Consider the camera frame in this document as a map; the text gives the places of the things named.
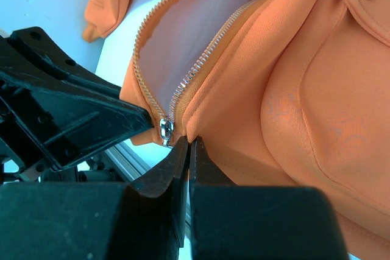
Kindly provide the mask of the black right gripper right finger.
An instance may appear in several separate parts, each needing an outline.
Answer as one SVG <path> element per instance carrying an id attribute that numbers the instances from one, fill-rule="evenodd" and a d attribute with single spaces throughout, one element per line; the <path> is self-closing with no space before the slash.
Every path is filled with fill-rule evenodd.
<path id="1" fill-rule="evenodd" d="M 238 186 L 209 157 L 190 153 L 193 259 L 347 259 L 325 194 L 312 187 Z"/>

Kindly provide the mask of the silver zipper pull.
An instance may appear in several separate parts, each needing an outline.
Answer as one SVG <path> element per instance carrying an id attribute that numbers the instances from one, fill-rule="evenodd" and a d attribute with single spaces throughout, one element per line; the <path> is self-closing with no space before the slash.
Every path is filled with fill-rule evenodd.
<path id="1" fill-rule="evenodd" d="M 174 123 L 168 118 L 160 119 L 160 136 L 162 138 L 163 146 L 173 148 L 171 138 L 174 132 Z"/>

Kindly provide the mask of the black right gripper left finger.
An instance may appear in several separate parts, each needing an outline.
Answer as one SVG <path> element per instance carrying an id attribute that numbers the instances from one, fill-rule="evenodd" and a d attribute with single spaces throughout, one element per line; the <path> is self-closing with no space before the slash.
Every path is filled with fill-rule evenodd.
<path id="1" fill-rule="evenodd" d="M 177 259 L 185 240 L 188 141 L 130 183 L 1 187 L 2 259 Z"/>

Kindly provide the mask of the silver aluminium front rail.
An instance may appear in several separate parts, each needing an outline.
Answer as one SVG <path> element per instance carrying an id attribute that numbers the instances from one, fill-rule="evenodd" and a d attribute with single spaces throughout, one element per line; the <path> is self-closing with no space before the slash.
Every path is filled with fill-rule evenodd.
<path id="1" fill-rule="evenodd" d="M 151 169 L 125 142 L 108 148 L 104 153 L 124 181 L 134 181 Z"/>

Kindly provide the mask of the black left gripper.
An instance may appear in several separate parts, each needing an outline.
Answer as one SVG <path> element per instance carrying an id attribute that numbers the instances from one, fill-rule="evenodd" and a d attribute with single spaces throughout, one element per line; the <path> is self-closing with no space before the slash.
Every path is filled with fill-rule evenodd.
<path id="1" fill-rule="evenodd" d="M 1 38 L 1 183 L 121 181 L 110 160 L 93 155 L 152 122 L 144 108 L 123 102 L 120 90 L 40 27 Z"/>

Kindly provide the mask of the orange zip-up jacket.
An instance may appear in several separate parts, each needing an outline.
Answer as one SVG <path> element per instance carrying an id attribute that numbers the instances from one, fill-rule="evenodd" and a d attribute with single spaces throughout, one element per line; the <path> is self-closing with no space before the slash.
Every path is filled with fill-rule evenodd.
<path id="1" fill-rule="evenodd" d="M 131 0 L 89 0 L 83 38 L 112 33 Z M 201 137 L 236 184 L 314 186 L 348 251 L 389 258 L 389 0 L 161 0 L 120 98 L 153 128 L 136 146 Z"/>

